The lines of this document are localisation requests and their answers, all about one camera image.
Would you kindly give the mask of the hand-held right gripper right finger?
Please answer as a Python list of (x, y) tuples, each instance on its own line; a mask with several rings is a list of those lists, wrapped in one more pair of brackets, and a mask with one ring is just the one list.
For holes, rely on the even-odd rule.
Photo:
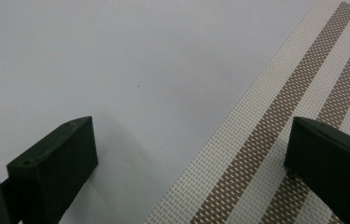
[(350, 135), (317, 120), (293, 119), (285, 167), (350, 224)]

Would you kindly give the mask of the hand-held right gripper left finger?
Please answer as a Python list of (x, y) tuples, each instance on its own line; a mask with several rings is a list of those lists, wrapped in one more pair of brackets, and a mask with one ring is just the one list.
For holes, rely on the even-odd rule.
[(92, 117), (70, 120), (7, 165), (24, 224), (58, 224), (98, 165)]

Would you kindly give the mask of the beige brown striped woven placemat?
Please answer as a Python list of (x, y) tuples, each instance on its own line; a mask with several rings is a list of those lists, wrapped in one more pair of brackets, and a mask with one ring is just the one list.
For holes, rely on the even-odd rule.
[(350, 135), (343, 0), (317, 0), (143, 224), (343, 224), (285, 170), (296, 117)]

